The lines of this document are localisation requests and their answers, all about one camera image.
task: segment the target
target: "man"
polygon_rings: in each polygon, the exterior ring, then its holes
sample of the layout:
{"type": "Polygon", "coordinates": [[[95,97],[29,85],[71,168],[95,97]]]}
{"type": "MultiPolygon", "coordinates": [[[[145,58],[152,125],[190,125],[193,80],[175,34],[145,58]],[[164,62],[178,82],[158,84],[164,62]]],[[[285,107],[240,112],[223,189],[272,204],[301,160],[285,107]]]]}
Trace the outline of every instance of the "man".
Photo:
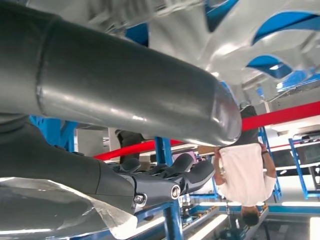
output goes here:
{"type": "MultiPolygon", "coordinates": [[[[241,111],[242,119],[256,115],[251,105],[241,111]]],[[[228,200],[241,203],[241,214],[248,226],[259,222],[257,203],[270,197],[276,180],[275,164],[266,146],[258,142],[257,128],[243,131],[237,142],[216,150],[214,166],[218,189],[228,200]],[[223,176],[220,162],[224,169],[223,176]]]]}

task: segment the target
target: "metal frame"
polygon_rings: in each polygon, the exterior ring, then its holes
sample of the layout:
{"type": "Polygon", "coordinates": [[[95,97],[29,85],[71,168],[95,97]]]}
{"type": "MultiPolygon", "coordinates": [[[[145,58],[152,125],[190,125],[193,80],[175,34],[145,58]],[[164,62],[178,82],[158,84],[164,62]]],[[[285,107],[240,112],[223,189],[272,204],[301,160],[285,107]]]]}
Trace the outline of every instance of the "metal frame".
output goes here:
{"type": "Polygon", "coordinates": [[[299,163],[299,157],[297,153],[296,149],[294,148],[294,143],[300,143],[301,142],[301,139],[297,140],[293,140],[292,138],[288,139],[291,149],[292,151],[293,159],[294,160],[295,165],[297,166],[297,172],[299,176],[300,183],[302,187],[302,192],[303,193],[303,196],[305,199],[312,198],[312,197],[320,197],[320,190],[307,190],[307,187],[306,186],[305,180],[303,179],[303,172],[301,171],[300,164],[299,163]]]}
{"type": "MultiPolygon", "coordinates": [[[[275,160],[273,159],[272,152],[271,151],[270,145],[268,141],[268,137],[267,137],[267,134],[266,132],[265,127],[264,126],[260,127],[258,135],[262,138],[262,141],[268,149],[268,152],[270,155],[271,159],[273,162],[275,162],[275,160]]],[[[276,199],[278,201],[279,201],[282,197],[282,189],[280,188],[280,184],[279,184],[279,181],[278,179],[278,175],[276,176],[276,181],[275,181],[275,184],[274,185],[274,190],[273,190],[272,193],[273,193],[273,196],[276,197],[276,199]]]]}
{"type": "Polygon", "coordinates": [[[208,212],[207,214],[205,214],[205,215],[203,215],[202,217],[199,217],[199,218],[198,218],[198,219],[196,219],[195,221],[192,221],[192,223],[190,223],[190,224],[189,224],[189,225],[187,225],[187,226],[186,226],[186,227],[183,228],[183,234],[187,235],[187,234],[192,232],[192,231],[192,228],[193,229],[194,228],[196,228],[196,227],[198,227],[198,226],[199,226],[199,225],[201,225],[201,224],[207,221],[208,218],[211,218],[211,217],[214,216],[215,214],[217,214],[218,212],[219,212],[219,207],[215,207],[212,211],[210,211],[210,212],[208,212]]]}
{"type": "Polygon", "coordinates": [[[55,118],[30,116],[30,121],[40,129],[45,140],[51,145],[65,148],[69,152],[75,151],[74,130],[78,123],[74,121],[63,121],[55,118]]]}
{"type": "MultiPolygon", "coordinates": [[[[173,164],[170,139],[155,137],[155,155],[158,164],[173,164]]],[[[183,224],[179,200],[175,200],[170,207],[163,210],[165,218],[165,229],[167,240],[183,240],[183,224]]]]}

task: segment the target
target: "red rail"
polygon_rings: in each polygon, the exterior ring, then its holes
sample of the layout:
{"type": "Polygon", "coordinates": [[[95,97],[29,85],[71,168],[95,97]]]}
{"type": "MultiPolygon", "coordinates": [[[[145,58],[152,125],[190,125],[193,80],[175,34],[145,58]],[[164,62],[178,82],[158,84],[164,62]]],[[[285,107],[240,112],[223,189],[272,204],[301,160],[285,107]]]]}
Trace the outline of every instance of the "red rail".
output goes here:
{"type": "MultiPolygon", "coordinates": [[[[250,129],[263,127],[266,125],[286,123],[318,115],[320,115],[320,101],[245,118],[242,120],[242,130],[247,131],[250,129]]],[[[181,143],[181,141],[171,140],[171,145],[177,145],[181,143]]],[[[112,158],[125,156],[128,154],[147,152],[152,150],[155,150],[154,140],[122,147],[114,151],[105,152],[94,156],[94,158],[100,160],[109,160],[112,158]]]]}

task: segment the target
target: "gray exhaust pipe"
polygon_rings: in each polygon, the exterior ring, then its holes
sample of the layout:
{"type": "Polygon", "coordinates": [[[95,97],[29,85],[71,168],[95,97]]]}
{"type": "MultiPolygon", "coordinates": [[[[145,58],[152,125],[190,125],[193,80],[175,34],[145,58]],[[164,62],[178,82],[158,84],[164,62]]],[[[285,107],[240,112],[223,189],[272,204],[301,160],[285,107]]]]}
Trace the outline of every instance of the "gray exhaust pipe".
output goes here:
{"type": "Polygon", "coordinates": [[[242,128],[236,104],[206,71],[8,2],[0,2],[0,113],[215,146],[242,128]]]}

